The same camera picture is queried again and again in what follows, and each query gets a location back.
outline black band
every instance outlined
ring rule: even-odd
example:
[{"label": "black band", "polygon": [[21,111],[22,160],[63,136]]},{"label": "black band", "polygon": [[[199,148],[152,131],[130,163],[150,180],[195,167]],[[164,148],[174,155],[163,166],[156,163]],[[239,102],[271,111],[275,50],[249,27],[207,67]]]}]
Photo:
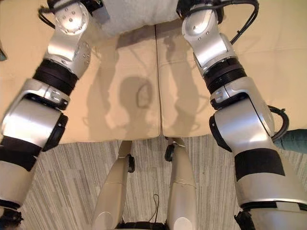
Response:
[{"label": "black band", "polygon": [[[276,202],[283,202],[283,201],[259,201],[259,202],[249,202],[246,204],[242,204],[241,208],[244,211],[250,211],[251,209],[255,209],[255,208],[277,208],[277,204]],[[305,204],[300,204],[300,203],[294,203],[291,202],[293,204],[297,204],[299,209],[302,211],[307,211],[307,205]]]},{"label": "black band", "polygon": [[7,136],[3,137],[0,145],[3,145],[7,150],[24,152],[36,157],[39,155],[42,149],[41,147],[30,142]]},{"label": "black band", "polygon": [[118,224],[116,229],[147,229],[147,230],[168,230],[167,225],[163,223],[151,223],[151,222],[128,222]]},{"label": "black band", "polygon": [[235,156],[236,181],[254,173],[273,173],[285,176],[282,160],[273,149],[251,149]]},{"label": "black band", "polygon": [[7,201],[7,200],[0,200],[0,206],[8,207],[8,208],[15,209],[15,210],[20,208],[19,204],[14,203],[12,201]]},{"label": "black band", "polygon": [[44,59],[33,79],[46,83],[69,96],[78,77],[60,64]]},{"label": "black band", "polygon": [[204,73],[203,78],[209,92],[214,91],[236,79],[246,77],[244,68],[235,57],[221,60]]},{"label": "black band", "polygon": [[35,165],[36,158],[28,152],[13,151],[0,146],[0,161],[19,165],[29,172]]}]

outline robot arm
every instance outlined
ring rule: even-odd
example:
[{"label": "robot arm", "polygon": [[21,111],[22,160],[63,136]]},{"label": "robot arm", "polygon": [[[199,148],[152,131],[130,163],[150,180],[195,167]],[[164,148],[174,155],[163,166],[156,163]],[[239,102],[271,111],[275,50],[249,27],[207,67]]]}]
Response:
[{"label": "robot arm", "polygon": [[200,8],[185,17],[182,34],[211,94],[215,114],[210,129],[219,146],[235,156],[235,185],[243,208],[241,229],[286,230],[307,226],[307,196],[271,136],[274,122],[252,78],[239,63],[231,43],[218,30],[218,13]]},{"label": "robot arm", "polygon": [[87,34],[95,27],[86,7],[57,1],[55,32],[33,78],[27,79],[2,121],[0,144],[0,223],[17,226],[16,210],[30,188],[41,151],[58,145],[68,118],[62,113],[86,71],[91,49]]}]

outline gray carpet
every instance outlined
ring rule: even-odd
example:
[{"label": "gray carpet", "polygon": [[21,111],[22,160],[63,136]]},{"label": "gray carpet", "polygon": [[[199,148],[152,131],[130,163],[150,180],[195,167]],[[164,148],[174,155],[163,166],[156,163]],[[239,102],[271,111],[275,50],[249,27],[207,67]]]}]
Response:
[{"label": "gray carpet", "polygon": [[[234,187],[233,155],[212,136],[185,138],[194,168],[200,230],[237,230],[239,208]],[[87,230],[120,141],[62,144],[42,153],[33,186],[22,207],[28,230]],[[128,175],[125,221],[148,221],[160,196],[157,221],[166,219],[171,164],[164,160],[163,137],[133,142],[136,171]],[[307,190],[307,154],[282,151]]]}]

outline cable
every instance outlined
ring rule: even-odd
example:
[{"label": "cable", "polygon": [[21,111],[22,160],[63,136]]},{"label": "cable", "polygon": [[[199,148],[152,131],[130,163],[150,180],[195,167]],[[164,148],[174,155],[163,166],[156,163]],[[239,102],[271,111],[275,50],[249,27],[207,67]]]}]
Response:
[{"label": "cable", "polygon": [[282,125],[282,127],[281,127],[280,130],[279,130],[277,133],[275,133],[275,135],[272,137],[272,140],[275,141],[275,140],[281,138],[281,137],[287,132],[287,130],[288,130],[288,128],[289,128],[289,118],[288,118],[287,114],[285,113],[285,109],[278,109],[278,108],[276,108],[276,107],[274,107],[274,106],[271,106],[271,105],[269,105],[268,107],[269,107],[269,109],[270,109],[270,111],[271,111],[272,113],[278,114],[278,115],[281,116],[282,119],[283,119],[283,125]]},{"label": "cable", "polygon": [[44,22],[45,24],[47,24],[48,26],[50,26],[51,28],[53,28],[53,29],[56,28],[55,25],[54,25],[51,21],[49,21],[43,14],[38,13],[38,18],[39,18],[42,22]]},{"label": "cable", "polygon": [[[155,196],[158,197],[158,205],[157,205],[157,202],[156,202],[156,200],[155,200],[155,198],[154,198]],[[159,211],[160,197],[159,197],[158,194],[154,194],[153,198],[154,198],[153,200],[154,200],[154,203],[155,203],[155,212],[154,212],[154,214],[152,215],[152,217],[149,219],[148,222],[150,222],[150,221],[154,218],[154,216],[155,216],[154,222],[156,223],[156,222],[157,222],[158,211]]]},{"label": "cable", "polygon": [[74,3],[76,3],[76,2],[79,2],[79,1],[80,1],[80,0],[70,0],[70,1],[68,1],[68,2],[66,2],[66,3],[64,3],[64,4],[62,4],[62,5],[58,6],[58,7],[52,8],[52,9],[41,6],[41,7],[38,9],[38,18],[39,18],[42,22],[44,22],[45,24],[47,24],[48,26],[50,26],[50,27],[52,27],[53,29],[55,29],[55,28],[56,28],[55,25],[54,25],[51,21],[49,21],[49,20],[43,15],[43,13],[56,13],[57,11],[62,10],[63,8],[65,8],[65,7],[67,7],[67,6],[71,5],[71,4],[74,4]]},{"label": "cable", "polygon": [[195,9],[192,9],[188,12],[187,16],[191,15],[192,13],[198,12],[198,11],[202,11],[202,10],[216,10],[225,6],[229,6],[229,5],[238,5],[238,4],[251,4],[254,6],[254,11],[253,13],[250,15],[250,17],[248,18],[248,20],[246,21],[246,23],[244,24],[244,26],[237,31],[237,34],[234,36],[233,39],[231,39],[230,43],[233,45],[238,38],[249,28],[249,26],[255,21],[257,15],[258,15],[258,11],[259,11],[259,3],[257,0],[227,0],[227,1],[223,1],[223,3],[219,4],[219,5],[215,5],[215,6],[201,6],[201,7],[197,7]]}]

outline beige sofa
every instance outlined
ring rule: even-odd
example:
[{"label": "beige sofa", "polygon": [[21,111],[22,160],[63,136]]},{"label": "beige sofa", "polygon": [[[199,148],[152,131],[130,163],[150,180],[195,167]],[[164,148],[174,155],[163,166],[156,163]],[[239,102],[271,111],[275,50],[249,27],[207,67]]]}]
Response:
[{"label": "beige sofa", "polygon": [[[0,115],[33,76],[53,34],[37,17],[39,2],[1,2],[0,40],[8,60],[0,62]],[[286,108],[290,129],[307,128],[306,9],[305,0],[260,0],[257,20],[234,45],[267,104]],[[221,31],[232,38],[251,10],[225,8]],[[93,47],[64,112],[69,122],[62,143],[209,134],[209,96],[181,21],[145,26]],[[280,122],[276,118],[276,129]]]}]

